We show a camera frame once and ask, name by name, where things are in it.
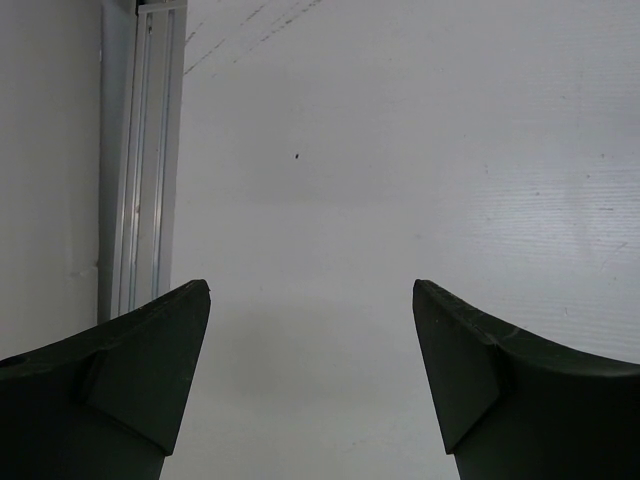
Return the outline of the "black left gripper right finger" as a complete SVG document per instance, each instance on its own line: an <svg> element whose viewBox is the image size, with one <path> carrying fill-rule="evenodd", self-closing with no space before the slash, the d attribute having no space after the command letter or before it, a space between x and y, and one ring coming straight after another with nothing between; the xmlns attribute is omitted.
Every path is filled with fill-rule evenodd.
<svg viewBox="0 0 640 480"><path fill-rule="evenodd" d="M635 479L639 368L571 349L418 280L413 315L463 479Z"/></svg>

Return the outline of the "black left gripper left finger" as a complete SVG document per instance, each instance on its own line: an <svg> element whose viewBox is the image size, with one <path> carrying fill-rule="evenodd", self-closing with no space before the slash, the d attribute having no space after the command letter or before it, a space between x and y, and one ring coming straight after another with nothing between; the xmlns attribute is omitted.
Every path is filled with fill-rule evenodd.
<svg viewBox="0 0 640 480"><path fill-rule="evenodd" d="M210 313L192 280L1 362L4 479L157 479L174 452Z"/></svg>

